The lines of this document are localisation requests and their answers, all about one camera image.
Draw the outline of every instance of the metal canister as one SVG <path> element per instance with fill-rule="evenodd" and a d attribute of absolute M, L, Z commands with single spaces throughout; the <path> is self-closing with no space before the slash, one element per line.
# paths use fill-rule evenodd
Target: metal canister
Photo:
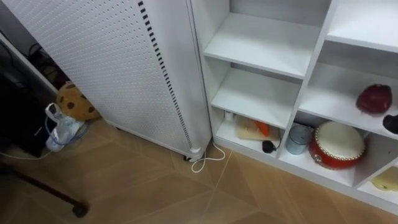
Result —
<path fill-rule="evenodd" d="M 295 125 L 290 129 L 286 141 L 286 149 L 294 155 L 299 155 L 308 149 L 312 140 L 312 129 L 302 125 Z"/>

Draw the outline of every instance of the cookie plush toy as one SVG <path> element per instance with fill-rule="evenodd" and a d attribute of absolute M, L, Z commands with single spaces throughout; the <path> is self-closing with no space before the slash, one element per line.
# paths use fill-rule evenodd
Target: cookie plush toy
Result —
<path fill-rule="evenodd" d="M 99 118 L 100 114 L 72 82 L 58 91 L 57 104 L 62 113 L 79 121 Z"/>

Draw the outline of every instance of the plastic bag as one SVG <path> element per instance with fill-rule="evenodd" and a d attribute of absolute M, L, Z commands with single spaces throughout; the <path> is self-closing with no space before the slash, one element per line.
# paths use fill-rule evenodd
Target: plastic bag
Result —
<path fill-rule="evenodd" d="M 72 143 L 73 137 L 78 130 L 84 125 L 84 121 L 77 121 L 61 112 L 61 109 L 55 103 L 49 104 L 45 113 L 56 122 L 57 126 L 50 133 L 45 145 L 53 152 L 59 152 L 64 146 Z"/>

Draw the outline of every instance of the tripod leg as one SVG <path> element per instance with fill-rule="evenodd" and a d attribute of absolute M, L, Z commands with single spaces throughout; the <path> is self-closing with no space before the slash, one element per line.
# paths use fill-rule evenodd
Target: tripod leg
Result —
<path fill-rule="evenodd" d="M 53 196 L 73 205 L 72 212 L 76 215 L 76 217 L 81 218 L 81 217 L 84 217 L 88 213 L 88 207 L 84 203 L 79 202 L 79 201 L 63 194 L 63 193 L 59 192 L 58 190 L 55 190 L 52 187 L 50 187 L 44 183 L 41 183 L 40 181 L 38 181 L 32 177 L 29 177 L 28 175 L 18 172 L 16 170 L 14 170 L 13 168 L 11 168 L 10 174 L 12 174 L 12 175 L 20 178 L 21 180 L 28 182 L 40 189 L 52 194 Z"/>

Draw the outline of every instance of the red object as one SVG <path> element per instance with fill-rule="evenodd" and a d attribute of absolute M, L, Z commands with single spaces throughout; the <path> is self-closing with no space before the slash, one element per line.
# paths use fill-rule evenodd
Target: red object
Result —
<path fill-rule="evenodd" d="M 269 136 L 269 126 L 268 124 L 264 124 L 260 121 L 254 121 L 257 128 L 260 129 L 261 133 L 265 136 L 268 137 Z"/>
<path fill-rule="evenodd" d="M 357 130 L 333 121 L 317 128 L 309 147 L 313 160 L 327 169 L 346 169 L 355 165 L 364 149 L 364 141 Z"/>
<path fill-rule="evenodd" d="M 383 114 L 391 104 L 391 88 L 382 84 L 368 86 L 356 101 L 356 107 L 368 114 Z"/>

